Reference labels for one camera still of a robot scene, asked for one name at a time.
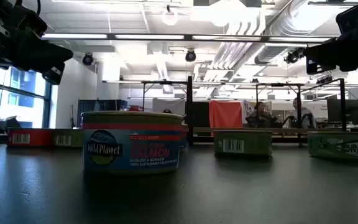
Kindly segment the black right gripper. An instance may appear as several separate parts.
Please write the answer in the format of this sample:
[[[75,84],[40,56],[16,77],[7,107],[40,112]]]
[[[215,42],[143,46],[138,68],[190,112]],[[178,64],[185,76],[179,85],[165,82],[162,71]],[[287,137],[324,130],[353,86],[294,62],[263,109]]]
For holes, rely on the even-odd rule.
[[[303,55],[317,60],[328,55],[334,47],[334,61],[342,72],[358,70],[358,39],[328,39],[319,45],[307,47]]]

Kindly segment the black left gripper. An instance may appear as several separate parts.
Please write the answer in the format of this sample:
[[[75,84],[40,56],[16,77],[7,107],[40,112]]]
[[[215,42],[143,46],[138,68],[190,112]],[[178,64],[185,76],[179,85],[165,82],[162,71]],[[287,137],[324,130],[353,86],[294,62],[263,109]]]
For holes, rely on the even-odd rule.
[[[42,31],[31,28],[0,31],[0,68],[34,70],[64,69],[73,52],[59,45],[43,43]]]

